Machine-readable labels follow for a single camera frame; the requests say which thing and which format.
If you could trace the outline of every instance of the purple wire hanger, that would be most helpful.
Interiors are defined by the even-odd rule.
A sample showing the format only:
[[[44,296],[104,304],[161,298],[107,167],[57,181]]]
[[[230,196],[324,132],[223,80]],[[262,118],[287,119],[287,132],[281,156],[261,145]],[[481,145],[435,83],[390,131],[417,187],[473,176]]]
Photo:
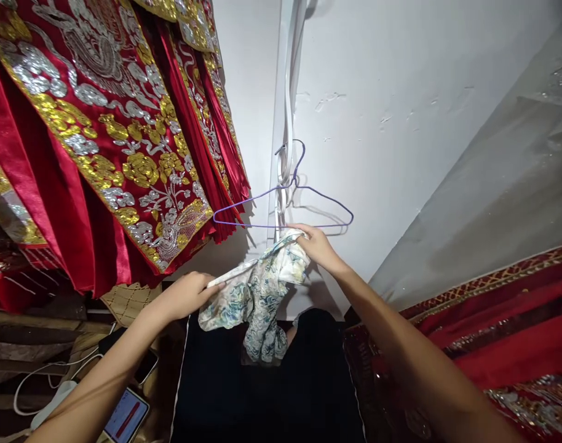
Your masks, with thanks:
[[[306,145],[304,144],[304,142],[302,142],[301,140],[298,140],[297,138],[294,138],[293,141],[301,143],[302,153],[301,153],[301,157],[299,158],[299,161],[298,161],[297,165],[295,165],[295,170],[293,171],[293,178],[291,179],[291,182],[289,183],[289,185],[287,185],[287,186],[276,186],[275,188],[270,189],[270,190],[266,191],[265,193],[260,194],[259,196],[243,200],[239,203],[236,203],[236,204],[233,204],[233,205],[230,205],[230,206],[226,206],[225,208],[222,208],[222,209],[218,209],[217,211],[215,211],[213,213],[213,221],[215,223],[220,223],[221,225],[244,226],[246,228],[284,228],[285,226],[245,225],[244,223],[233,223],[231,221],[219,221],[216,216],[222,211],[225,211],[227,209],[239,206],[241,204],[247,203],[247,202],[252,201],[252,200],[259,199],[260,197],[264,197],[265,195],[270,194],[273,191],[288,189],[293,184],[295,184],[296,189],[309,189],[309,190],[315,192],[316,194],[318,194],[320,197],[324,197],[327,200],[330,200],[330,201],[333,201],[334,203],[337,203],[339,206],[341,206],[345,211],[347,211],[350,214],[350,220],[349,220],[348,223],[340,223],[340,224],[337,224],[337,225],[317,225],[317,226],[315,226],[315,228],[334,228],[335,226],[349,226],[353,222],[353,219],[355,218],[355,215],[344,204],[340,203],[338,200],[333,199],[332,197],[328,197],[327,195],[324,195],[321,192],[316,191],[314,188],[312,188],[310,186],[299,186],[298,185],[298,167],[299,167],[299,164],[301,163],[301,161],[304,159],[304,156],[306,155]],[[281,151],[281,149],[283,149],[283,146],[275,153],[275,155],[278,155],[279,152]]]

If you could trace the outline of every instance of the floral fabric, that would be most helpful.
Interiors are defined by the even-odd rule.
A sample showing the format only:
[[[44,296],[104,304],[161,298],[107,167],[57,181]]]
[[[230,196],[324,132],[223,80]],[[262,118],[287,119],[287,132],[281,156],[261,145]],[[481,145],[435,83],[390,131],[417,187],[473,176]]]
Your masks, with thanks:
[[[288,292],[285,284],[302,284],[306,279],[310,259],[296,242],[305,235],[299,229],[289,229],[259,259],[210,282],[208,286],[227,285],[201,309],[201,329],[231,329],[248,322],[244,347],[250,359],[266,363],[273,358],[281,360],[287,350],[287,336],[277,325],[277,308]]]

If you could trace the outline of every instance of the black cloth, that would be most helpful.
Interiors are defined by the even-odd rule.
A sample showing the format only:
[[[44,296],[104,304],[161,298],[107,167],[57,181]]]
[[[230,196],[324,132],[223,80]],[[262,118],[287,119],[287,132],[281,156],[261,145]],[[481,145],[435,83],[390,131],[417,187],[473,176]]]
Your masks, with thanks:
[[[171,443],[364,442],[338,323],[310,309],[281,365],[242,366],[242,329],[189,318]]]

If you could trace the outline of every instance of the right hand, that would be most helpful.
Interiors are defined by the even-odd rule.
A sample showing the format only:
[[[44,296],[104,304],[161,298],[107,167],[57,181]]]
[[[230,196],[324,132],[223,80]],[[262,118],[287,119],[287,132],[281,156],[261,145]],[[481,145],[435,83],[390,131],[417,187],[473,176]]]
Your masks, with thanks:
[[[290,228],[301,229],[310,237],[306,239],[304,236],[300,236],[297,242],[304,249],[308,257],[329,273],[332,274],[349,269],[349,266],[338,256],[336,251],[332,249],[326,234],[322,232],[322,230],[301,223],[288,226]]]

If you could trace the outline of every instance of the white cord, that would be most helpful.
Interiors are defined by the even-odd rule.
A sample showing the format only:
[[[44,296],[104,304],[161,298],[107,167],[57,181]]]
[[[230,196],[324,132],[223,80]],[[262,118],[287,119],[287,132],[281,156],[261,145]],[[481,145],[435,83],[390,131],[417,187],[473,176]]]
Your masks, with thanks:
[[[115,330],[115,326],[117,326],[117,323],[113,322],[113,325],[111,326],[111,331],[109,332],[109,335],[111,335],[113,333],[113,331]],[[33,411],[33,412],[23,412],[18,408],[18,392],[21,390],[21,387],[23,386],[23,383],[25,382],[25,380],[27,380],[27,378],[29,378],[33,374],[38,373],[39,371],[44,370],[45,368],[48,368],[50,366],[54,366],[54,365],[56,365],[56,366],[73,366],[75,364],[81,363],[81,362],[85,361],[86,359],[88,359],[88,360],[86,360],[86,362],[82,366],[80,366],[78,368],[78,370],[74,373],[72,378],[70,378],[70,380],[73,380],[73,379],[75,379],[76,375],[78,375],[78,373],[82,370],[82,368],[84,368],[88,363],[90,363],[91,361],[93,361],[97,357],[103,356],[102,354],[98,354],[98,353],[95,354],[97,351],[98,351],[98,346],[95,349],[93,349],[90,354],[88,354],[86,357],[81,358],[78,361],[75,361],[75,362],[72,362],[72,363],[67,363],[67,362],[49,363],[49,364],[46,364],[45,366],[42,366],[42,367],[34,370],[33,372],[27,374],[27,376],[21,381],[21,383],[18,384],[17,390],[15,391],[15,397],[13,398],[13,401],[12,401],[12,408],[15,410],[15,413],[17,415],[21,415],[23,417],[28,417],[30,415],[37,415],[39,412],[41,412],[41,409],[38,410],[38,411]],[[49,374],[47,375],[47,382],[49,384],[49,387],[52,388],[52,389],[57,389],[61,385],[61,382],[59,382],[59,384],[57,386],[52,385],[52,376],[49,375]]]
[[[38,373],[39,371],[42,371],[42,370],[44,370],[45,368],[48,368],[48,367],[50,367],[50,366],[54,366],[54,365],[57,365],[57,366],[72,366],[72,365],[81,363],[81,362],[85,361],[87,358],[89,358],[92,354],[96,353],[97,351],[98,351],[98,346],[97,346],[90,354],[88,354],[86,357],[84,357],[84,358],[82,358],[82,359],[80,359],[80,360],[78,360],[78,361],[75,361],[75,362],[72,362],[72,363],[66,363],[66,362],[54,362],[54,363],[49,363],[49,364],[46,364],[45,366],[42,366],[42,367],[40,367],[40,368],[34,370],[34,371],[31,372],[31,373],[29,373],[29,374],[21,381],[21,383],[18,384],[17,390],[15,391],[15,397],[14,397],[14,399],[13,399],[13,401],[12,401],[12,408],[15,410],[15,413],[16,413],[17,415],[21,415],[21,416],[23,416],[23,417],[28,417],[28,416],[30,416],[30,415],[36,415],[36,414],[38,414],[38,413],[41,411],[41,409],[40,409],[40,410],[38,410],[38,411],[33,411],[33,412],[23,412],[23,411],[21,411],[21,410],[18,408],[18,393],[19,393],[19,391],[21,390],[21,388],[23,387],[23,383],[27,380],[27,378],[29,378],[29,377],[32,376],[33,374]],[[48,376],[47,376],[47,381],[48,381],[48,383],[49,383],[50,388],[52,388],[52,389],[56,389],[56,388],[58,388],[58,387],[60,386],[60,385],[58,385],[58,386],[53,386],[53,385],[52,385],[51,375],[48,375]]]

